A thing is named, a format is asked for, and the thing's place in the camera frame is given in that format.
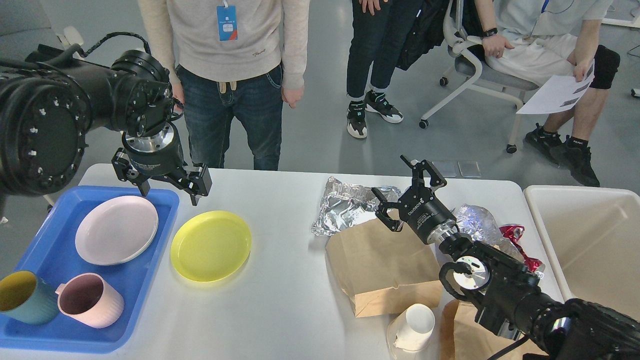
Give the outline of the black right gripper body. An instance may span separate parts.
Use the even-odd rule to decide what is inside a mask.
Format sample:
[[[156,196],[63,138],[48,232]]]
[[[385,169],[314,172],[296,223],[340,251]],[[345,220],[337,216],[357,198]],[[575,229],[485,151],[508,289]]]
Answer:
[[[426,245],[457,228],[457,219],[429,187],[408,187],[398,199],[398,216]]]

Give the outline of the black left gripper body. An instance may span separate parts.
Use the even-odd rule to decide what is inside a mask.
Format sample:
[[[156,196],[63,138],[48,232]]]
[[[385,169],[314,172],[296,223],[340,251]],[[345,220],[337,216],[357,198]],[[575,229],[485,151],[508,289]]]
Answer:
[[[160,132],[150,137],[125,133],[122,143],[131,164],[146,176],[164,176],[185,165],[179,133],[171,122],[165,123]]]

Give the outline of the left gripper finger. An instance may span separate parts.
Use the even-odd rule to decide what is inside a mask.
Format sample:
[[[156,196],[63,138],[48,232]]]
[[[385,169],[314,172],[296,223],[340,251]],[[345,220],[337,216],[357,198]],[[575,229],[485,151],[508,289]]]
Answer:
[[[130,182],[135,185],[140,191],[140,194],[146,198],[151,189],[148,182],[150,177],[135,169],[125,149],[118,148],[110,162],[112,163],[117,178],[119,178],[121,182]]]
[[[190,202],[196,207],[200,198],[210,194],[213,181],[208,166],[202,162],[193,166],[178,166],[173,170],[173,184],[189,194]]]

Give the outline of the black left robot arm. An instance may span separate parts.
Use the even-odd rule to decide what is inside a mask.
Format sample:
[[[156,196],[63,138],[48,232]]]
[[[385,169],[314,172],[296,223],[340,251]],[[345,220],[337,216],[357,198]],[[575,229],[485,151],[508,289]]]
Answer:
[[[208,196],[208,167],[183,158],[179,101],[150,47],[125,51],[110,67],[85,61],[87,54],[78,44],[41,44],[24,61],[1,60],[1,200],[61,191],[78,171],[87,132],[101,127],[122,134],[111,161],[121,182],[143,196],[148,180],[167,182],[193,205]]]

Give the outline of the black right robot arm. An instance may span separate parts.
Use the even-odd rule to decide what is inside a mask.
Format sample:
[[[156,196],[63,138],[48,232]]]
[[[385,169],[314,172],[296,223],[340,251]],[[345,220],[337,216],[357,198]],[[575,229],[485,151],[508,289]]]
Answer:
[[[543,360],[637,360],[639,323],[606,306],[571,298],[564,303],[541,291],[539,278],[512,256],[475,241],[457,226],[452,212],[435,196],[446,186],[444,176],[428,160],[408,161],[411,186],[397,202],[376,187],[375,216],[391,231],[409,225],[426,245],[438,244],[451,257],[439,280],[448,294],[477,308],[475,321],[513,344],[492,355],[497,360],[527,341]]]

